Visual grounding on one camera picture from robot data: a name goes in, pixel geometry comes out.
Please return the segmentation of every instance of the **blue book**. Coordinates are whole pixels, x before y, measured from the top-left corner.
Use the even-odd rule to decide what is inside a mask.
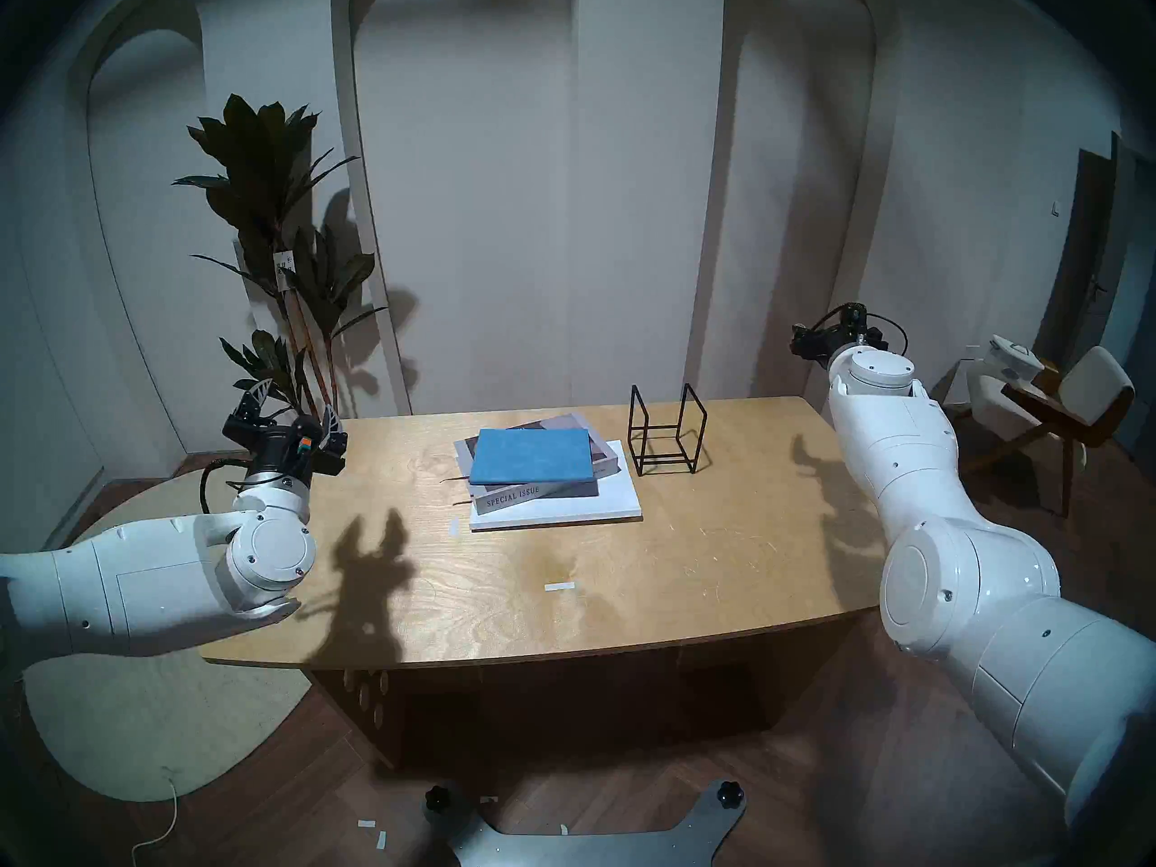
[[[586,429],[482,429],[470,484],[593,481]]]

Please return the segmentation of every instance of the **black knob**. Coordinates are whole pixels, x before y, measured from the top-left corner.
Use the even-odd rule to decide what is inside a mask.
[[[435,814],[440,814],[450,807],[450,791],[444,786],[435,786],[425,793],[425,807]]]
[[[727,780],[719,786],[719,801],[724,808],[738,808],[742,805],[742,786],[734,780]]]

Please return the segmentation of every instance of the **round rug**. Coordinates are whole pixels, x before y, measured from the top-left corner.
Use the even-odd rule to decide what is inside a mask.
[[[209,509],[223,512],[224,483],[209,476]],[[200,512],[200,472],[138,494],[83,538],[138,519]],[[215,780],[264,742],[309,690],[298,670],[210,665],[195,649],[132,659],[69,655],[24,672],[24,695],[45,747],[88,788],[125,801],[172,798]]]

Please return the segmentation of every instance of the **gray book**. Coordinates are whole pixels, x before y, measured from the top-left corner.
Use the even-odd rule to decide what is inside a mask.
[[[602,436],[590,427],[586,418],[578,413],[566,413],[563,416],[550,416],[549,418],[527,422],[524,425],[514,425],[517,429],[586,429],[590,435],[590,460],[594,467],[594,481],[578,482],[577,484],[560,482],[546,483],[533,482],[525,484],[470,484],[469,496],[473,497],[477,506],[477,514],[484,516],[503,506],[512,506],[514,503],[523,503],[539,497],[596,497],[598,479],[605,479],[618,470],[618,457],[614,450],[602,440]],[[458,454],[458,467],[467,479],[469,470],[474,466],[474,451],[477,446],[477,436],[455,440],[454,452]]]

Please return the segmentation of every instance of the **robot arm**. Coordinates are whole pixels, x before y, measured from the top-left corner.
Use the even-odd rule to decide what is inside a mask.
[[[51,553],[0,556],[0,675],[75,652],[156,655],[292,614],[289,596],[313,564],[312,472],[338,474],[346,435],[260,416],[258,383],[224,433],[252,452],[232,511],[133,521]]]
[[[846,327],[860,314],[846,305],[843,328],[796,327],[792,350],[837,344],[816,360],[847,468],[883,524],[883,627],[943,667],[1020,766],[1064,796],[1070,823],[1121,728],[1156,716],[1156,645],[1060,599],[1047,550],[976,511],[942,408],[910,361]]]

